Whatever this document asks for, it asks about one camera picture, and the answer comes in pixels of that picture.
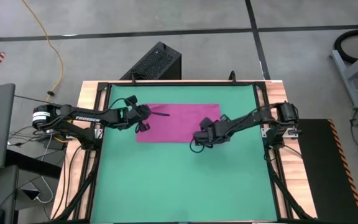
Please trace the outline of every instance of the yellow extension cord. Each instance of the yellow extension cord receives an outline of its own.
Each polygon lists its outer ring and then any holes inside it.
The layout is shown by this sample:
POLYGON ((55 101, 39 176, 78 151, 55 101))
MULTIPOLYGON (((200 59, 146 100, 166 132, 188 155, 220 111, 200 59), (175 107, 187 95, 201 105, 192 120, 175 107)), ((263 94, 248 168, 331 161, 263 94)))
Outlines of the yellow extension cord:
MULTIPOLYGON (((55 91, 55 89, 59 86, 60 82, 62 81, 62 78, 63 78, 63 73, 64 73, 64 66, 63 66, 63 60, 59 54, 59 52, 56 50, 56 48, 50 43, 50 40, 49 40, 49 36, 47 34, 47 31, 45 30, 44 26, 42 25, 42 23, 40 22, 40 20, 38 19, 38 17, 35 15, 35 13, 31 10, 30 6, 24 1, 22 0, 23 4, 25 5, 25 7, 31 12, 31 14, 34 16, 34 19, 38 22, 38 24, 40 25, 42 31, 44 32, 45 34, 45 38, 47 39, 48 41, 48 44, 49 46, 55 51, 57 57, 59 58, 59 61, 60 61, 60 78, 59 80, 56 82, 55 86, 52 88, 52 92, 55 91)), ((49 98, 50 98, 50 95, 48 94, 48 97, 46 99, 46 102, 49 102, 49 98)), ((64 141, 64 140, 61 140, 59 138, 56 138, 54 137, 58 142, 61 142, 61 143, 66 143, 68 141, 64 141)))

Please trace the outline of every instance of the black vacuum hose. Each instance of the black vacuum hose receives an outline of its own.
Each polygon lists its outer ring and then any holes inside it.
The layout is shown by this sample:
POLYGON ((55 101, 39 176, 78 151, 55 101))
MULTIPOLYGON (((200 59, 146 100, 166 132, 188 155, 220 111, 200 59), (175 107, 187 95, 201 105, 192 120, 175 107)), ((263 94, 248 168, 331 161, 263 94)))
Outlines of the black vacuum hose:
POLYGON ((358 58, 354 58, 348 54, 345 53, 345 51, 343 51, 342 49, 342 41, 346 40, 349 37, 354 37, 354 36, 358 36, 358 30, 351 30, 349 32, 346 32, 342 35, 340 35, 334 43, 334 49, 337 50, 340 54, 340 56, 342 57, 342 59, 345 62, 349 62, 349 63, 354 63, 357 61, 358 58))

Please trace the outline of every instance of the black metal frame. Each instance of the black metal frame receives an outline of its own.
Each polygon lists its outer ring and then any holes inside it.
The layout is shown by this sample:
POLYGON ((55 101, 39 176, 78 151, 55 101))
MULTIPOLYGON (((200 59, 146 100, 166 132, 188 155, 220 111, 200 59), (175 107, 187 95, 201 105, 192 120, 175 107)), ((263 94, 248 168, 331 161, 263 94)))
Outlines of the black metal frame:
MULTIPOLYGON (((76 220, 59 220, 59 221, 52 221, 48 223, 53 224, 89 224, 91 223, 87 219, 76 219, 76 220)), ((205 224, 206 222, 192 222, 191 224, 205 224)), ((218 224, 254 224, 255 222, 219 222, 218 224)), ((324 221, 317 221, 317 220, 294 220, 294 219, 286 219, 283 218, 279 220, 277 223, 282 224, 338 224, 333 222, 324 222, 324 221)), ((178 222, 165 222, 164 224, 178 224, 178 222)))
MULTIPOLYGON (((233 73, 231 73, 231 76, 229 78, 232 80, 232 82, 99 83, 98 84, 98 91, 97 91, 97 94, 96 94, 96 100, 95 100, 95 104, 94 104, 94 109, 98 108, 99 103, 101 101, 101 92, 106 87, 107 87, 106 96, 105 96, 106 98, 104 99, 103 109, 105 110, 105 109, 108 108, 109 96, 111 94, 111 88, 112 88, 113 85, 117 85, 117 86, 233 86, 233 85, 249 86, 249 85, 252 85, 254 95, 255 95, 255 104, 257 106, 260 106, 259 95, 258 95, 258 92, 257 92, 258 89, 262 92, 262 97, 263 97, 264 104, 265 105, 269 104, 269 99, 268 99, 268 96, 267 96, 267 89, 266 89, 265 82, 237 82, 236 81, 236 76, 235 76, 235 74, 233 75, 233 73)), ((94 158, 94 163, 96 163, 97 166, 99 166, 99 162, 100 162, 100 156, 99 155, 101 154, 101 150, 98 150, 96 152, 97 155, 95 155, 95 158, 94 158)), ((266 158, 267 158, 266 161, 268 163, 268 162, 270 162, 269 146, 264 146, 264 150, 265 150, 265 154, 266 154, 266 158)), ((284 176, 284 171, 283 171, 283 167, 282 167, 282 163, 281 163, 280 153, 277 150, 274 150, 273 153, 274 153, 274 156, 277 158, 276 161, 277 161, 277 168, 278 168, 279 178, 284 183, 285 187, 287 187, 287 185, 285 183, 285 176, 284 176)), ((86 154, 85 154, 83 168, 82 168, 82 171, 81 171, 80 185, 85 180, 86 171, 88 170, 88 166, 89 166, 89 158, 90 158, 90 152, 87 151, 86 154)), ((275 210, 276 210, 276 214, 277 214, 277 219, 279 220, 282 217, 281 217, 281 213, 280 213, 280 207, 279 207, 279 204, 278 204, 278 198, 277 198, 277 192, 276 192, 276 188, 275 188, 275 183, 274 183, 273 179, 270 176, 269 176, 269 178, 270 178, 270 183, 271 183, 271 186, 272 186, 273 201, 274 201, 274 204, 275 204, 275 210)), ((90 185, 89 195, 88 195, 88 203, 87 203, 86 212, 85 212, 85 219, 86 220, 90 220, 90 218, 91 218, 91 210, 92 210, 92 206, 93 206, 94 191, 95 191, 95 187, 96 187, 96 180, 97 180, 97 177, 94 179, 94 181, 92 181, 92 183, 90 185)), ((292 212, 291 212, 291 207, 290 207, 289 203, 287 202, 286 199, 284 199, 284 201, 285 201, 285 210, 287 211, 287 217, 288 218, 293 218, 292 212)), ((73 217, 74 219, 78 218, 79 211, 80 211, 80 204, 78 204, 77 207, 75 208, 74 217, 73 217)))

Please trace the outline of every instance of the black table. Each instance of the black table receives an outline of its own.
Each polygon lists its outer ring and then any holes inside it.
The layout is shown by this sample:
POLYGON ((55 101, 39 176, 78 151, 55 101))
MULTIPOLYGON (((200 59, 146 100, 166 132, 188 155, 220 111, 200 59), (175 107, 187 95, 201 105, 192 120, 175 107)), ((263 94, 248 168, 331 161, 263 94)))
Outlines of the black table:
POLYGON ((5 222, 13 223, 15 214, 15 194, 19 168, 9 166, 0 169, 0 206, 5 211, 5 222))
POLYGON ((58 179, 61 170, 59 166, 33 159, 6 148, 12 116, 14 91, 14 84, 0 85, 0 168, 17 165, 20 169, 58 179))

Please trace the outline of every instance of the white label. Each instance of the white label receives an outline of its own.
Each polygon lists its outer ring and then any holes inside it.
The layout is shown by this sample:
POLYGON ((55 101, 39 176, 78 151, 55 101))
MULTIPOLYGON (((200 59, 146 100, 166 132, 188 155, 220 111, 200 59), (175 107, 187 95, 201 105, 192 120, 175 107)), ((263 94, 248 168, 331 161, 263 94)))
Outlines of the white label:
POLYGON ((36 116, 36 117, 32 118, 32 121, 34 122, 34 121, 37 121, 39 119, 47 119, 47 117, 46 116, 36 116))
POLYGON ((85 118, 85 117, 80 117, 80 116, 76 116, 75 119, 80 120, 80 121, 93 121, 93 122, 99 122, 100 121, 100 119, 85 118))
POLYGON ((40 111, 40 112, 35 112, 34 114, 32 114, 32 117, 36 117, 36 116, 50 116, 50 113, 40 111))

